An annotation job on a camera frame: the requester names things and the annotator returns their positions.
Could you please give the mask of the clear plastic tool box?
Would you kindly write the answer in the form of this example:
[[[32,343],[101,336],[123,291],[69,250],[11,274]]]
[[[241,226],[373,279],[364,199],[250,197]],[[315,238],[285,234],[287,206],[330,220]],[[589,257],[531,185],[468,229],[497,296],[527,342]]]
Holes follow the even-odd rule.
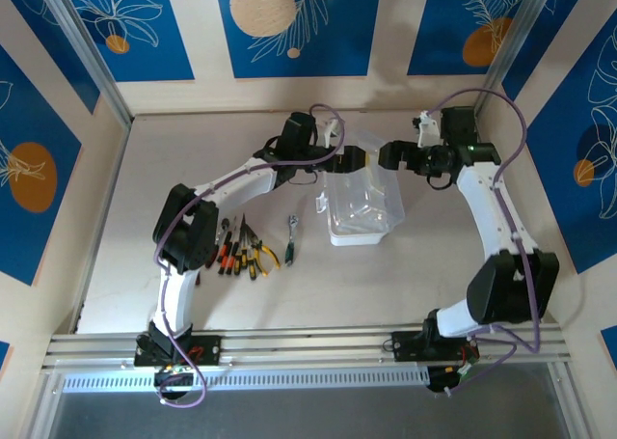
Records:
[[[397,176],[378,163],[382,138],[348,130],[344,143],[365,151],[365,166],[351,174],[326,173],[316,209],[328,215],[334,246],[374,245],[405,219]]]

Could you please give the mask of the green handled ratchet wrench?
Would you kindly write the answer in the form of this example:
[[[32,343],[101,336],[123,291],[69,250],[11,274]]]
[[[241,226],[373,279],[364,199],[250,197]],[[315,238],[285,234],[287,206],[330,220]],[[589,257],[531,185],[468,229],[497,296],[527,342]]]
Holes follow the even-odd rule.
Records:
[[[292,214],[288,217],[288,242],[284,255],[284,263],[286,266],[291,266],[295,259],[295,241],[298,224],[299,218],[296,214]]]

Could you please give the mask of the yellow handled pliers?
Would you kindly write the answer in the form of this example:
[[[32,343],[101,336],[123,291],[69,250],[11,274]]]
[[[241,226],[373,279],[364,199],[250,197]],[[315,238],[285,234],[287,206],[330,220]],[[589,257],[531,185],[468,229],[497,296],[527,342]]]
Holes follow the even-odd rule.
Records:
[[[273,267],[275,269],[280,269],[281,268],[281,262],[280,262],[278,256],[274,253],[274,251],[271,248],[266,246],[261,240],[259,240],[257,243],[255,243],[253,245],[253,249],[255,251],[256,267],[259,269],[259,271],[261,272],[261,274],[264,277],[267,277],[269,275],[269,271],[262,264],[261,257],[263,255],[265,255],[267,258],[269,258],[272,261]]]

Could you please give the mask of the long needle nose pliers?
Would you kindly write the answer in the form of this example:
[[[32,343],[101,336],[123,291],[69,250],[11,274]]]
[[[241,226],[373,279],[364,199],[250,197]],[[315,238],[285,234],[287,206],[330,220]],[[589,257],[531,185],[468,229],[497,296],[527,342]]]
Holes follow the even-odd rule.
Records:
[[[241,228],[243,228],[242,236],[242,269],[249,272],[250,279],[255,281],[258,275],[258,268],[255,263],[255,254],[252,243],[249,239],[249,229],[246,223],[246,217],[242,217]]]

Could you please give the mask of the aluminium frame post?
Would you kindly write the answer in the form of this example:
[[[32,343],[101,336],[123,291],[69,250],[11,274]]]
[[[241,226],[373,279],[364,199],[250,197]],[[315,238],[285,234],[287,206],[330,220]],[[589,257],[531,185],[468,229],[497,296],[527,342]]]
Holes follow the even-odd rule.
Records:
[[[491,99],[491,92],[498,92],[500,90],[502,80],[512,67],[531,28],[548,0],[506,1],[509,3],[510,8],[508,13],[514,14],[513,20],[488,69],[484,88],[478,93],[476,102],[474,103],[474,111],[477,115],[480,115],[488,106],[488,102]]]
[[[115,117],[123,129],[129,132],[134,117],[79,13],[70,0],[44,1]]]

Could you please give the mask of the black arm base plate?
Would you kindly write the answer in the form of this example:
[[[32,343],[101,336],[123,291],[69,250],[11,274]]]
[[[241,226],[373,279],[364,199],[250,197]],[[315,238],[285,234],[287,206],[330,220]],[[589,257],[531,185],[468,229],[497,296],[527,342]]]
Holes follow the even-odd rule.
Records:
[[[397,331],[391,334],[391,343],[396,362],[465,362],[480,358],[478,348],[466,338]]]
[[[197,366],[217,366],[220,359],[220,336],[189,336],[178,338],[182,356],[172,341],[163,336],[157,340],[150,334],[140,334],[136,339],[135,367],[188,366],[187,358]]]

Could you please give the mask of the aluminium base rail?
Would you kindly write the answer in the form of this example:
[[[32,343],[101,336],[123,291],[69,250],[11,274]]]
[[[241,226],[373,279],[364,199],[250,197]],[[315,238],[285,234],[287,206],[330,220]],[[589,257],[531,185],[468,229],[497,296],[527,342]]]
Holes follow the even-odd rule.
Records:
[[[385,351],[393,332],[420,325],[370,325],[260,330],[197,331],[221,338],[219,365],[232,370],[392,366]],[[54,335],[43,356],[44,372],[120,370],[133,367],[135,333]]]

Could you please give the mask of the aluminium frame leg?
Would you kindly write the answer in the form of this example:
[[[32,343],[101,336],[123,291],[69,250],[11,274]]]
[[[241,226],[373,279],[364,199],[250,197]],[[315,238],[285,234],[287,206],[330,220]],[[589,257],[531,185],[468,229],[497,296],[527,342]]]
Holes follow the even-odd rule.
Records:
[[[48,439],[62,398],[65,376],[57,372],[39,376],[22,439]]]
[[[550,378],[570,439],[592,439],[568,363],[548,363]]]

